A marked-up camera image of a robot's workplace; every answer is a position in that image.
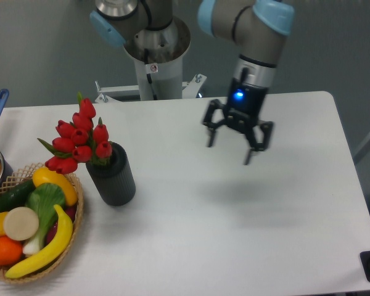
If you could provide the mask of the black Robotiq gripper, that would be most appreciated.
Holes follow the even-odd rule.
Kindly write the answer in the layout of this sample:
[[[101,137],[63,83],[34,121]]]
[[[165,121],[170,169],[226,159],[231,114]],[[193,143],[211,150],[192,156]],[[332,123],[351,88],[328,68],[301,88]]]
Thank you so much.
[[[213,99],[207,105],[202,120],[209,135],[207,147],[214,145],[217,129],[226,125],[244,134],[248,141],[249,149],[244,159],[244,165],[249,165],[255,154],[267,150],[273,134],[274,123],[260,121],[259,115],[268,90],[268,88],[246,84],[233,78],[225,105],[219,99]],[[214,122],[213,115],[217,110],[222,111],[223,118]]]

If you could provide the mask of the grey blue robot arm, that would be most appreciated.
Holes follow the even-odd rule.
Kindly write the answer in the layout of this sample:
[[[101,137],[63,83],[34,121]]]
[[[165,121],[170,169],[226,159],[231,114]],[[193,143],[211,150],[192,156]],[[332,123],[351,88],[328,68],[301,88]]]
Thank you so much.
[[[171,1],[96,1],[89,19],[100,37],[133,59],[144,101],[183,96],[183,57],[191,43]],[[203,1],[197,21],[208,35],[232,41],[239,59],[225,103],[211,100],[203,118],[209,136],[221,126],[243,134],[249,155],[269,147],[274,124],[260,120],[266,94],[290,35],[294,8],[281,1]]]

